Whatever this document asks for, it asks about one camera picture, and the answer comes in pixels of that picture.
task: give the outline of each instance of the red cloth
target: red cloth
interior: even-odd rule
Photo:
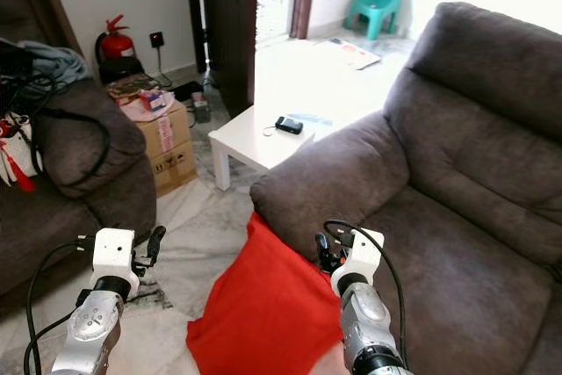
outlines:
[[[188,323],[187,347],[201,375],[306,375],[342,340],[340,300],[256,213],[248,237]]]

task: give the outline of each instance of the cardboard box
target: cardboard box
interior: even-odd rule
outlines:
[[[155,175],[156,196],[161,197],[197,177],[190,141],[150,160]]]
[[[148,158],[167,153],[191,140],[187,110],[175,101],[166,114],[150,122],[137,122],[147,140]]]

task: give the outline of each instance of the marble floor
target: marble floor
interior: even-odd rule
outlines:
[[[325,57],[317,45],[328,38],[347,40],[382,57],[360,71]],[[359,33],[340,30],[316,40],[294,40],[260,48],[256,54],[256,105],[283,105],[293,113],[309,113],[334,122],[335,128],[382,106],[393,79],[413,46],[410,40],[366,41]],[[141,281],[136,298],[126,304],[122,334],[110,356],[108,374],[198,374],[186,349],[187,321],[203,313],[216,278],[235,259],[246,240],[245,225],[252,211],[249,186],[260,173],[232,159],[231,188],[214,186],[213,158],[207,135],[228,122],[220,94],[208,87],[213,120],[191,129],[198,179],[161,197],[157,218],[167,227],[158,264]],[[146,245],[138,247],[138,253]],[[88,283],[89,270],[37,300],[33,312],[38,330],[69,312],[76,295]],[[25,311],[0,315],[0,373],[23,373],[28,342]],[[54,361],[65,338],[62,325],[40,341],[43,372]],[[319,361],[314,374],[345,373],[342,351]]]

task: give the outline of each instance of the red tassel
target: red tassel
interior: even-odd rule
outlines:
[[[32,179],[25,175],[22,169],[19,168],[18,164],[14,162],[13,158],[11,158],[11,156],[6,152],[5,149],[2,148],[2,151],[6,154],[6,157],[8,157],[8,163],[10,164],[11,171],[14,172],[14,176],[16,177],[16,180],[18,180],[21,190],[24,192],[35,191],[35,184],[33,183]]]

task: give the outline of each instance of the green chair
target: green chair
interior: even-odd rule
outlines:
[[[388,32],[396,31],[396,15],[400,10],[400,0],[353,0],[351,10],[345,19],[345,27],[351,28],[357,15],[363,15],[369,19],[367,39],[376,40],[381,30],[383,21],[390,17]]]

